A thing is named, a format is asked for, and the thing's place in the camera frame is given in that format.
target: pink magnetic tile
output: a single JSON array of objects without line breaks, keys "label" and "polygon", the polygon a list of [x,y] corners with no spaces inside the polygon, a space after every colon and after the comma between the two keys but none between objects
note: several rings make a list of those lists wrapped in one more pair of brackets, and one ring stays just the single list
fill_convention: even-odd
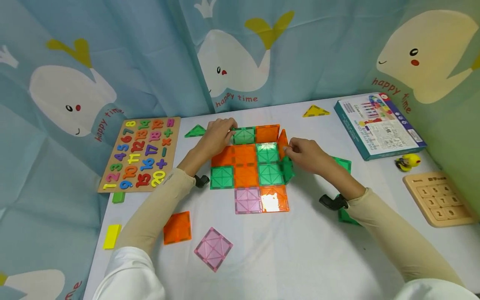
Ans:
[{"label": "pink magnetic tile", "polygon": [[216,272],[232,247],[232,243],[211,227],[193,252]]},{"label": "pink magnetic tile", "polygon": [[260,188],[235,189],[235,213],[259,214],[262,212]]}]

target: wooden number puzzle board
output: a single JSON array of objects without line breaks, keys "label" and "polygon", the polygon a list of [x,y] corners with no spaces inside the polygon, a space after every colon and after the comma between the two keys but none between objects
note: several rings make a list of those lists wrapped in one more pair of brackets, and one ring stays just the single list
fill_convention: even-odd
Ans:
[{"label": "wooden number puzzle board", "polygon": [[180,117],[125,120],[98,192],[151,192],[172,170]]},{"label": "wooden number puzzle board", "polygon": [[448,227],[478,222],[466,203],[442,172],[408,175],[403,182],[427,222],[433,227]]}]

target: white sleeve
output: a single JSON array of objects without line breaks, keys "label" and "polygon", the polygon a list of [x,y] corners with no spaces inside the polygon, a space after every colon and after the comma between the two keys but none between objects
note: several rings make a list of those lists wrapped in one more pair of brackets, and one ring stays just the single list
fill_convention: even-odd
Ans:
[{"label": "white sleeve", "polygon": [[165,289],[147,253],[135,247],[115,250],[94,300],[165,300]]},{"label": "white sleeve", "polygon": [[406,283],[394,300],[478,300],[472,292],[441,279],[416,279]]}]

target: yellow toy duck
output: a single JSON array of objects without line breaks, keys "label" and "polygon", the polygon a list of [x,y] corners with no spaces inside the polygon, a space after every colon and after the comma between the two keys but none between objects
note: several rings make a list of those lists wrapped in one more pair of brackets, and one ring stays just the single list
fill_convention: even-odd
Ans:
[{"label": "yellow toy duck", "polygon": [[408,172],[420,164],[420,156],[416,154],[405,154],[395,160],[395,165],[403,172]]}]

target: toy box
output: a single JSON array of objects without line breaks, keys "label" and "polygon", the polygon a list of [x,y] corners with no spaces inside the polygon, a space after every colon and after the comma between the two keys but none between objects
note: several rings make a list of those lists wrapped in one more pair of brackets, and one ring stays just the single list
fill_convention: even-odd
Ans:
[{"label": "toy box", "polygon": [[364,160],[415,153],[427,146],[385,93],[339,100],[335,111]]}]

